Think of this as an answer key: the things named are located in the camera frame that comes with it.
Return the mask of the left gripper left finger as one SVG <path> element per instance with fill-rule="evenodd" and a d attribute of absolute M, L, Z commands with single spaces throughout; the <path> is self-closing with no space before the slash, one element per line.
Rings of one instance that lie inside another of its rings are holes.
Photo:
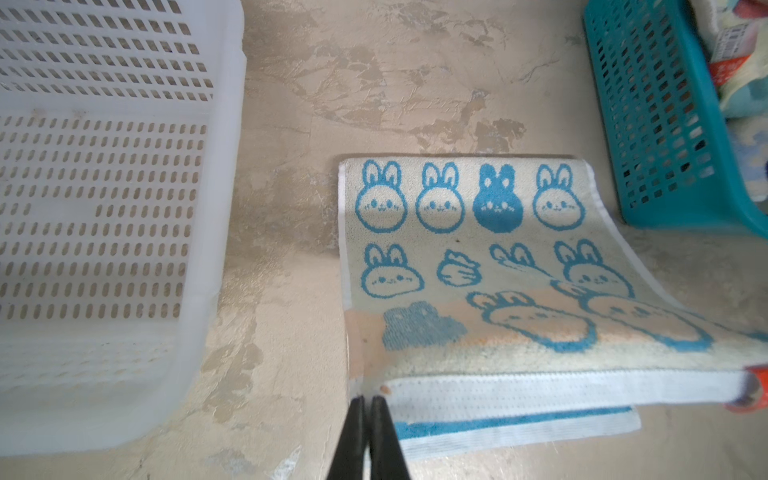
<path fill-rule="evenodd" d="M 368 445 L 365 398 L 351 400 L 327 480 L 362 480 Z"/>

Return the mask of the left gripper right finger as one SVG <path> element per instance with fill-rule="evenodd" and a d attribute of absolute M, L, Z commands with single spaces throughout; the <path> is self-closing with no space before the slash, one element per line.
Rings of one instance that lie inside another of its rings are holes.
<path fill-rule="evenodd" d="M 386 399 L 374 396 L 369 413 L 371 480 L 410 480 Z"/>

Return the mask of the blue bunny towel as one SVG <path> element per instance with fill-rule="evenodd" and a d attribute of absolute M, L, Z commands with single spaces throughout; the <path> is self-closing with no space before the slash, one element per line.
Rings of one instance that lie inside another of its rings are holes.
<path fill-rule="evenodd" d="M 765 331 L 665 292 L 582 160 L 352 158 L 338 210 L 350 389 L 409 460 L 632 432 L 767 363 Z"/>

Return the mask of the yellow green towel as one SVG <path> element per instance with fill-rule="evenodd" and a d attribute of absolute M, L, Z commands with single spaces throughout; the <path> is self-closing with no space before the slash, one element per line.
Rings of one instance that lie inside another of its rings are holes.
<path fill-rule="evenodd" d="M 767 112 L 767 3 L 691 0 L 696 32 L 729 119 Z"/>

